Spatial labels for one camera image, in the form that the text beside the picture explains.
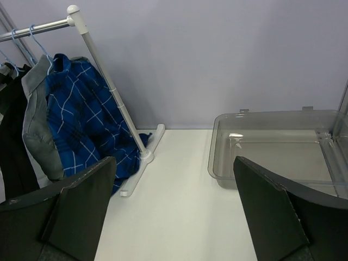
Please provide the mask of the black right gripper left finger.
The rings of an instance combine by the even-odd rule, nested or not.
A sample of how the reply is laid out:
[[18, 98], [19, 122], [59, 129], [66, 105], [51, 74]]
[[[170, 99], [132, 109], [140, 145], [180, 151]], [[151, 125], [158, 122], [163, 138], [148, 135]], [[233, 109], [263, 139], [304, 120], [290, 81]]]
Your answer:
[[115, 158], [106, 157], [62, 188], [41, 237], [41, 260], [95, 259], [115, 173]]

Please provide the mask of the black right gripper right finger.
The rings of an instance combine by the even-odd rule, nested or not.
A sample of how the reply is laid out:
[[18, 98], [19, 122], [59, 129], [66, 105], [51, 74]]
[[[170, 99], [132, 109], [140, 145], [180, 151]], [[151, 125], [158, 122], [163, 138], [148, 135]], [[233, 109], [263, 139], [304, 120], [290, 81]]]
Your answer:
[[286, 190], [265, 169], [236, 157], [233, 171], [258, 260], [285, 260], [309, 244]]

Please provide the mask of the grey shirt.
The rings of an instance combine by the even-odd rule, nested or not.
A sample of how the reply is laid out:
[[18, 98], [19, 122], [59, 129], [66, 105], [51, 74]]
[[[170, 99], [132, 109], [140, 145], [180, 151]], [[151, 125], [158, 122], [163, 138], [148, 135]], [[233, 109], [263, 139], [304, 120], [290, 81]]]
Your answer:
[[22, 140], [41, 188], [65, 178], [65, 170], [46, 119], [45, 78], [47, 71], [51, 71], [49, 66], [47, 57], [42, 55], [21, 80], [27, 99]]

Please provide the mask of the blue plaid shirt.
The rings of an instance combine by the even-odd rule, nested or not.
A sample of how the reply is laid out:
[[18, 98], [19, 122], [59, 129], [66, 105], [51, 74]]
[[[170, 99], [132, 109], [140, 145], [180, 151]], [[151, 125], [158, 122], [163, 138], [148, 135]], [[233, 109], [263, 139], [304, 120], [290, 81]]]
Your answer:
[[56, 54], [45, 81], [47, 123], [65, 175], [112, 156], [117, 192], [138, 171], [140, 152], [105, 80], [88, 60]]

